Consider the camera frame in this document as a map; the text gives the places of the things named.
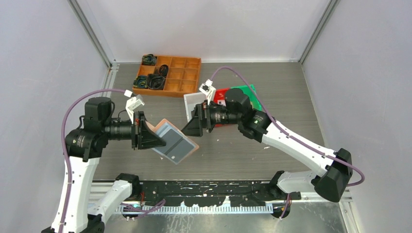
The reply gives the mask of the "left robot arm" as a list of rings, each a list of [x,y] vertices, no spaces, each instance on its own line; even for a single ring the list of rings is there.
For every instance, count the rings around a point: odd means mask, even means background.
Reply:
[[[57,214],[47,233],[102,233],[110,216],[125,200],[137,200],[143,191],[137,175],[121,173],[109,191],[93,206],[88,205],[93,176],[103,149],[111,140],[129,140],[138,150],[166,143],[147,124],[138,107],[140,95],[125,106],[129,120],[113,118],[114,103],[107,97],[90,98],[85,103],[82,126],[64,135],[65,178]]]

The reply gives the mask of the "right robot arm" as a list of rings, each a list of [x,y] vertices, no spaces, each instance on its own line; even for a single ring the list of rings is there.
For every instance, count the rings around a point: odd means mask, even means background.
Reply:
[[[215,125],[236,124],[243,136],[277,148],[309,168],[306,172],[278,171],[269,187],[273,198],[280,200],[292,192],[316,192],[331,202],[341,200],[353,175],[349,151],[325,148],[290,131],[253,108],[239,88],[229,89],[224,100],[224,105],[207,100],[195,105],[183,134],[201,137],[204,130],[211,132]]]

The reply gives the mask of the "pink leather card holder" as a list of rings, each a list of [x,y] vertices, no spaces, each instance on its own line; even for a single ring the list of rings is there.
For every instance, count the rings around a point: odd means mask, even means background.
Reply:
[[[165,146],[152,148],[152,150],[161,157],[169,159],[175,165],[199,149],[198,144],[185,136],[167,119],[161,120],[152,130],[166,142]]]

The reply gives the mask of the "white plastic bin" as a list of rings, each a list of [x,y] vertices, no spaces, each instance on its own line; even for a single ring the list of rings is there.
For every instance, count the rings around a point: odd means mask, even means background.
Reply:
[[[206,95],[202,92],[184,95],[184,104],[185,104],[187,122],[189,122],[192,119],[191,112],[194,110],[195,105],[204,102],[205,99],[206,99]]]

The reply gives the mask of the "red plastic bin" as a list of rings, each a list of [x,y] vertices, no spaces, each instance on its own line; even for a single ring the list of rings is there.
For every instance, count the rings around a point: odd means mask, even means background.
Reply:
[[[225,104],[225,94],[230,88],[223,88],[216,90],[213,102],[219,105],[226,106]]]

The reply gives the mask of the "green plastic bin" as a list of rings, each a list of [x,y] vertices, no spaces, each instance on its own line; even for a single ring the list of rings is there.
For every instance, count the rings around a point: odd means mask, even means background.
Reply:
[[[262,106],[261,106],[259,100],[256,98],[256,96],[254,94],[256,92],[256,89],[255,89],[253,84],[251,84],[250,87],[252,88],[252,90],[247,85],[233,86],[233,87],[230,87],[230,88],[231,89],[238,88],[238,89],[242,90],[242,92],[249,97],[249,100],[250,100],[250,103],[251,103],[252,107],[257,109],[257,110],[262,111]]]

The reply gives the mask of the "dark grey card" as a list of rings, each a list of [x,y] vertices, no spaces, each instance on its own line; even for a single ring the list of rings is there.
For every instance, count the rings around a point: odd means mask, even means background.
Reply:
[[[166,146],[156,149],[161,155],[165,156],[175,164],[179,164],[198,148],[195,143],[175,130],[166,131],[162,135],[162,139],[166,141]]]

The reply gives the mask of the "orange compartment tray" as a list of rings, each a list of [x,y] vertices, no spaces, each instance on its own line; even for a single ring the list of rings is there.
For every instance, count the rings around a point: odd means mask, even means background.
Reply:
[[[132,91],[136,94],[176,97],[197,91],[202,59],[145,54],[141,59]]]

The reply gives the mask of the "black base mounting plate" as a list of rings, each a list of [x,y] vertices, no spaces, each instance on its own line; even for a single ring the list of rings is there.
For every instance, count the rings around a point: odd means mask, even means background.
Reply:
[[[141,181],[139,192],[126,201],[153,206],[165,200],[166,207],[218,207],[228,199],[231,207],[252,207],[277,200],[283,203],[286,198],[269,181]]]

